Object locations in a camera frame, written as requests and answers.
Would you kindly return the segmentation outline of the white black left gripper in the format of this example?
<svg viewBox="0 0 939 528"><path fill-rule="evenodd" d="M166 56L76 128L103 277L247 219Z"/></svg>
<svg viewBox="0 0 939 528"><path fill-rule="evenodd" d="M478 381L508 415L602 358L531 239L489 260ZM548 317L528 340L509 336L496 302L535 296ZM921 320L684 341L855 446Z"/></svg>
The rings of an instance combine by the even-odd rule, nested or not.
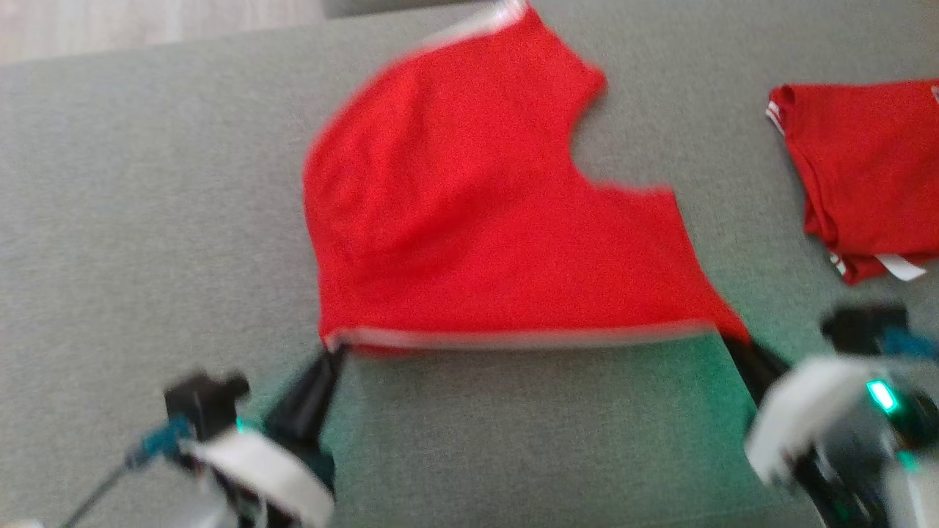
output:
<svg viewBox="0 0 939 528"><path fill-rule="evenodd" d="M268 431L289 441L318 441L348 351L323 352L288 385L268 414ZM298 455L255 429L226 429L183 451L239 491L275 507L302 527L329 527L335 498Z"/></svg>

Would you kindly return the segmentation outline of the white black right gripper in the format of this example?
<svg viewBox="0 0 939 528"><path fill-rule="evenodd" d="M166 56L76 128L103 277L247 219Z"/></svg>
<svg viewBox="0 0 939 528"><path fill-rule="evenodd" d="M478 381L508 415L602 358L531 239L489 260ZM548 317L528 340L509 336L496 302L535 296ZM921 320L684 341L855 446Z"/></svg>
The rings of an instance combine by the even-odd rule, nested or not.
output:
<svg viewBox="0 0 939 528"><path fill-rule="evenodd" d="M801 488L826 527L937 526L936 363L818 356L787 372L755 339L723 341L760 404L745 454L764 484Z"/></svg>

